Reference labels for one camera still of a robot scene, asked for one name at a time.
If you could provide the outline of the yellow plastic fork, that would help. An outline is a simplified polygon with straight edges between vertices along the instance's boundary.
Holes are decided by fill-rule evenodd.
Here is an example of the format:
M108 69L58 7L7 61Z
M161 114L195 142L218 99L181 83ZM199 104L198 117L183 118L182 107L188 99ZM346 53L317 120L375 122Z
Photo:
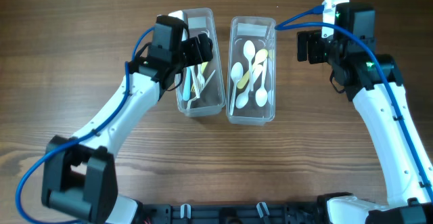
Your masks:
M207 64L208 64L208 62L204 62L204 63L201 64L200 72L201 72L202 74L204 74L204 71L205 71L205 69L206 69L206 67L207 67ZM194 91L195 91L195 87L192 86L192 87L191 87L191 92L194 92Z

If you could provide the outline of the thin white fork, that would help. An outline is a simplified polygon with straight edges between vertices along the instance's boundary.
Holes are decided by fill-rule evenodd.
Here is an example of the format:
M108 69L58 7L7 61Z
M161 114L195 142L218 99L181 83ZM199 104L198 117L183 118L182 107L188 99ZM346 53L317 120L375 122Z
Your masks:
M205 81L205 83L204 83L204 86L203 86L203 90L204 90L204 88L207 86L207 84L209 83L209 81L211 80L211 78L213 77L213 75L214 75L214 73L216 72L216 70L214 70L212 73L211 73L211 75L208 77L208 79ZM187 102L187 110L189 110L190 108L191 108L191 104L192 104L192 102L194 102L194 101L196 101L198 98L197 97L194 97L193 99L190 99L188 102Z

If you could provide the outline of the white fork slim handle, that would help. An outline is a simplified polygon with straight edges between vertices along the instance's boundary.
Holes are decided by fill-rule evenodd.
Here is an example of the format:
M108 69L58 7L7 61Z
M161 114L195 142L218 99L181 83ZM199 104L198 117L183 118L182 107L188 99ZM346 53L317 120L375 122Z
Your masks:
M205 83L205 78L204 75L202 73L202 65L199 64L198 65L198 82L199 82L199 92L202 92L203 88L204 88L204 83Z

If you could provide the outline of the white fork bluish handle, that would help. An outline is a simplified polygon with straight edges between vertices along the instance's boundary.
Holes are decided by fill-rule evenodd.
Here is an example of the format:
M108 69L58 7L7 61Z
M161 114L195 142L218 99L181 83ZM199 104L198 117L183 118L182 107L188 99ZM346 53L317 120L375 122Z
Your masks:
M182 99L183 101L188 101L190 99L190 93L191 93L191 68L187 67L186 73L185 73L185 81L183 86L183 93L182 93Z

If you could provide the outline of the white spoon long handle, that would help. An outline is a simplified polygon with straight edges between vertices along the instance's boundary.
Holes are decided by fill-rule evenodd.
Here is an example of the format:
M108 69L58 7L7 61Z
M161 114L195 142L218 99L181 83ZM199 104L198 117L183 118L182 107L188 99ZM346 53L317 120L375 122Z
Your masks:
M231 69L231 80L233 81L233 89L231 94L231 102L229 107L229 114L232 115L235 106L235 94L238 82L242 79L244 74L243 66L240 62L236 62Z

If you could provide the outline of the yellow plastic spoon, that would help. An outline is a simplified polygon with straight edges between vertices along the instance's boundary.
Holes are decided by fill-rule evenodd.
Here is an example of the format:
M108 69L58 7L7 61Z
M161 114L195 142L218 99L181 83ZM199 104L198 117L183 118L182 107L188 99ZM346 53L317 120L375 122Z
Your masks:
M254 63L252 64L252 69L255 70L257 66L259 66L261 63L263 63L268 58L268 51L266 49L260 49L255 57L254 57ZM240 79L240 81L237 83L238 89L243 89L246 86L246 83L249 80L249 72L246 72L243 77Z

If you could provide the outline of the white spoon wide handle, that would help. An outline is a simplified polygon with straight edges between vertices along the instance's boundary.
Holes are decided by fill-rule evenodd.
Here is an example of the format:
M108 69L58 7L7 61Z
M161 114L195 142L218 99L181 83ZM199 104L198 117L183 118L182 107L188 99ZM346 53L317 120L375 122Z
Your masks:
M249 100L249 92L250 92L250 85L254 85L258 77L263 71L263 66L259 64L252 73L252 79L248 81L248 86L244 90L244 92L240 93L235 101L235 106L237 109L242 109Z

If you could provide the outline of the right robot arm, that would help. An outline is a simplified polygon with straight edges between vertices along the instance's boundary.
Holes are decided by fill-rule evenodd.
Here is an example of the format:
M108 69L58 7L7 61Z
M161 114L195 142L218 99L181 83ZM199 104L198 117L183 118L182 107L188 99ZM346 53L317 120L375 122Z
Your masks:
M321 22L299 24L298 60L332 67L331 84L361 115L386 183L387 205L351 194L319 196L320 223L431 223L432 163L413 124L393 57L375 53L375 11L366 3L325 0Z

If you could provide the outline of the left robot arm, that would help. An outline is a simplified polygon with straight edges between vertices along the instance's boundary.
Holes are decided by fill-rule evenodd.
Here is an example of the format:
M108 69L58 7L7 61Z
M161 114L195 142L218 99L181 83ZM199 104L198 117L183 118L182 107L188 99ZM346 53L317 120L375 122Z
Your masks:
M189 35L185 12L158 16L152 41L125 64L123 81L104 107L72 137L56 135L47 145L43 206L83 223L142 223L142 204L118 193L115 158L143 115L179 86L176 76L211 61L212 47L206 35Z

